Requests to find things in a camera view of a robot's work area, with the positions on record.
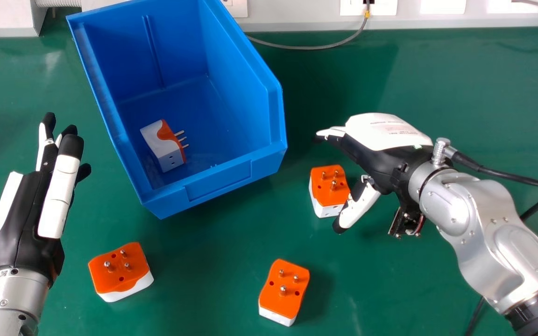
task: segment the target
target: silver metal connector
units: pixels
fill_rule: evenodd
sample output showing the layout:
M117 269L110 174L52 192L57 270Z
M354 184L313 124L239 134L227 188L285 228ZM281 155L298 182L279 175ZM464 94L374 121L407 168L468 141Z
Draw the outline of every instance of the silver metal connector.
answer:
M431 163L435 166L441 166L446 161L446 147L450 146L451 141L447 138L437 138L435 146L433 147L433 156L431 157Z

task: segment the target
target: green table surface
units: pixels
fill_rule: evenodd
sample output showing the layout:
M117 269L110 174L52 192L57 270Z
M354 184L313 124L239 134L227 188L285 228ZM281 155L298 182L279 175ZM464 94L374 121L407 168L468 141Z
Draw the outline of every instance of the green table surface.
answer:
M300 44L349 32L256 34ZM308 196L313 166L360 169L321 128L353 114L394 113L446 136L478 161L538 178L538 28L364 32L318 52L258 47L282 83L290 148L280 171L165 220L142 207L109 141L62 15L40 38L0 40L0 193L11 170L34 169L37 125L57 114L77 124L92 176L81 183L64 234L66 262L47 299L41 334L74 335L459 335L478 295L433 225L420 239L386 235L395 196L382 197L338 236ZM538 189L506 183L519 210ZM538 234L538 214L528 221ZM155 276L114 304L94 292L87 262L141 242ZM296 323L259 317L257 299L277 258L307 267ZM512 335L486 308L477 335Z

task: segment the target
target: power adapter in blue bin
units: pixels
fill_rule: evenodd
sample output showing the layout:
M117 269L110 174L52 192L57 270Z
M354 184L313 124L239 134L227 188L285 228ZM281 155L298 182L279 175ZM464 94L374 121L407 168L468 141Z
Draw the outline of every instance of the power adapter in blue bin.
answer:
M115 151L158 218L277 172L282 88L220 0L133 0L68 23ZM167 172L141 134L160 120L188 132Z

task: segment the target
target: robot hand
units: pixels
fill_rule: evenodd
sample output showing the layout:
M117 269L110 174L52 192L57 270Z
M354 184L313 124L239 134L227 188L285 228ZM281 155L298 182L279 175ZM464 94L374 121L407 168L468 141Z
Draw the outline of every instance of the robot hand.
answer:
M479 165L440 138L429 137L402 119L383 113L350 117L344 127L316 133L367 173L354 187L333 228L342 233L375 203L395 193L397 210L389 234L418 236L425 218L454 247L462 276L519 335L538 335L538 237L519 216L506 188L455 170L452 162L477 172L538 187L538 181Z
M84 141L70 125L56 140L56 119L39 125L36 169L11 172L0 199L0 336L38 332L45 298L62 271L61 236L75 185L91 173L80 165Z

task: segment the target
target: white switch plate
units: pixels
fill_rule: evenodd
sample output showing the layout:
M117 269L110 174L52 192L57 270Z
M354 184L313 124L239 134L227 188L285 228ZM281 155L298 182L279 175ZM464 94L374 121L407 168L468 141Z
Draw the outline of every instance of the white switch plate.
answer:
M488 0L488 14L536 14L538 6L512 2L512 0Z
M219 0L232 17L248 17L248 0Z
M421 0L421 14L463 14L466 0Z
M363 0L340 0L340 16L359 16L365 14L367 5ZM369 9L371 15L396 15L397 0L375 0Z

